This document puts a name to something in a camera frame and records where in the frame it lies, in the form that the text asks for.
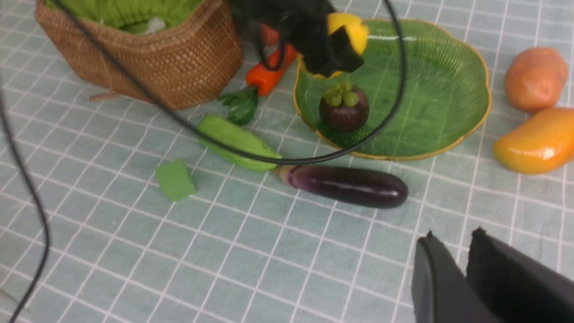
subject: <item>mango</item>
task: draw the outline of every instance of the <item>mango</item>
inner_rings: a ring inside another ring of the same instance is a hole
[[[498,139],[492,149],[496,159],[515,172],[553,171],[574,159],[574,109],[544,109]]]

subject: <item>carrot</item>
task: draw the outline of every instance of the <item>carrot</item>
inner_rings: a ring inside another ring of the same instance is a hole
[[[275,67],[280,57],[281,48],[278,48],[267,58],[267,63]],[[259,62],[245,75],[245,82],[248,85],[245,89],[218,96],[218,100],[222,101],[224,106],[229,107],[227,119],[240,126],[251,122],[259,105],[259,97],[265,97],[273,91],[295,58],[297,58],[297,50],[287,44],[283,65],[278,71],[270,71]]]
[[[279,58],[281,56],[280,48],[277,48],[268,58],[267,62],[269,66],[276,66],[279,63]],[[289,65],[297,58],[297,50],[290,44],[285,46],[285,58],[283,59],[283,66],[278,71],[269,71],[263,63],[258,63],[245,75],[245,82],[249,86],[254,86],[257,88],[257,94],[260,97],[266,97],[269,95],[276,85],[281,81],[285,71],[289,68]]]
[[[261,36],[263,36],[265,45],[273,46],[279,43],[279,33],[275,29],[265,24],[260,24],[259,27],[261,28]]]

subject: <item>wicker basket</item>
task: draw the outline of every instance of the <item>wicker basket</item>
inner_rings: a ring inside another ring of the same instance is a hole
[[[58,10],[37,0],[35,18],[72,70],[111,94],[149,102]],[[243,63],[226,0],[204,0],[181,25],[139,36],[84,21],[95,37],[173,110],[211,101]]]

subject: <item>green leaf-shaped plate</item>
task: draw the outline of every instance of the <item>green leaf-shaped plate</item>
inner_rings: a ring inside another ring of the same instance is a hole
[[[397,37],[389,21],[368,20],[365,64],[350,74],[320,79],[297,69],[293,100],[299,116],[320,137],[346,148],[366,137],[387,116],[397,97],[400,61]],[[353,155],[409,160],[451,149],[486,120],[491,106],[488,69],[481,55],[440,27],[420,21],[401,22],[408,53],[408,79],[398,114],[372,142]],[[370,103],[367,124],[340,133],[319,117],[325,88],[347,79],[363,89]]]

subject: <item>yellow lemon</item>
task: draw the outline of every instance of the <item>yellow lemon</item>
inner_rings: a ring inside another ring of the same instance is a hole
[[[349,36],[349,40],[351,41],[353,50],[357,54],[362,55],[365,49],[367,49],[367,43],[369,42],[369,27],[367,27],[367,25],[359,16],[354,14],[336,12],[327,16],[327,28],[329,34],[334,33],[341,27],[345,28],[345,31]],[[299,59],[301,61],[301,68],[303,71],[307,72],[305,63],[302,61],[302,56],[299,56]],[[337,71],[333,73],[330,78],[335,78],[342,73],[343,71]],[[314,76],[321,79],[325,78],[319,74],[315,74]]]

